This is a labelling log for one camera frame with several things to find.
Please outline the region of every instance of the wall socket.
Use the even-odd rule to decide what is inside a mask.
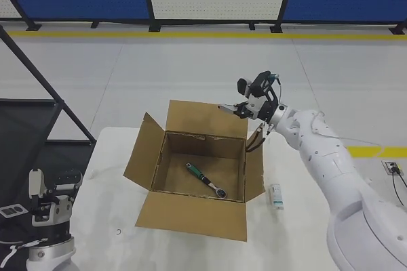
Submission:
[[[396,164],[397,167],[398,167],[398,168],[400,169],[400,171],[401,171],[400,174],[401,174],[401,175],[404,175],[404,172],[402,172],[401,166],[400,166],[398,163],[396,163],[395,161],[381,161],[381,163],[382,163],[383,166],[385,167],[385,171],[386,171],[387,175],[392,175],[392,165],[393,165],[393,164]]]

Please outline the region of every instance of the fence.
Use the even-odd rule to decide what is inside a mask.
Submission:
[[[407,0],[0,0],[0,20],[34,22],[87,21],[163,25],[181,24],[395,24],[394,34],[407,28]]]

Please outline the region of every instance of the blue wall panel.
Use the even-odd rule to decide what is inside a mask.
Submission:
[[[19,0],[29,18],[148,19],[146,0]]]
[[[407,0],[288,0],[284,20],[399,22]]]

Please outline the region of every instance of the cardboard box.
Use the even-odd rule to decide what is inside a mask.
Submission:
[[[146,113],[124,173],[149,190],[136,226],[247,241],[246,202],[265,191],[263,150],[246,154],[247,130],[247,119],[215,104],[170,101],[166,131]],[[186,163],[227,199],[189,173]]]

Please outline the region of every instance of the white wall panel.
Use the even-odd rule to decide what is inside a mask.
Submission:
[[[155,19],[276,20],[282,0],[155,0]]]
[[[21,18],[10,0],[0,0],[0,18]]]

